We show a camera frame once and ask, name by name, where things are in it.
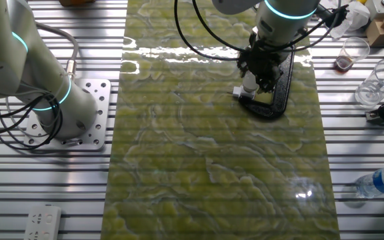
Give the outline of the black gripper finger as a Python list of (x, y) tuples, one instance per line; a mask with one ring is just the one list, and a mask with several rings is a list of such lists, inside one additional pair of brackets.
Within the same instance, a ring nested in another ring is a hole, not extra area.
[(266, 73), (260, 73), (257, 76), (257, 84), (259, 86), (258, 93), (271, 93), (273, 92), (275, 85), (277, 84), (281, 73), (278, 71), (270, 71)]
[(240, 77), (245, 77), (246, 74), (251, 73), (248, 66), (248, 60), (250, 59), (250, 53), (240, 53), (237, 60), (237, 68), (240, 70)]

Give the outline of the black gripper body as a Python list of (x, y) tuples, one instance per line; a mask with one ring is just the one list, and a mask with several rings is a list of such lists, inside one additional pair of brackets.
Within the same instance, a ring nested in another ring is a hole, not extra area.
[(284, 71), (280, 68), (281, 58), (276, 53), (268, 53), (259, 48), (257, 45), (257, 34), (252, 32), (249, 37), (249, 46), (241, 53), (250, 53), (250, 59), (248, 60), (248, 66), (251, 73), (256, 76), (260, 73), (266, 73), (270, 71), (278, 71), (281, 76)]

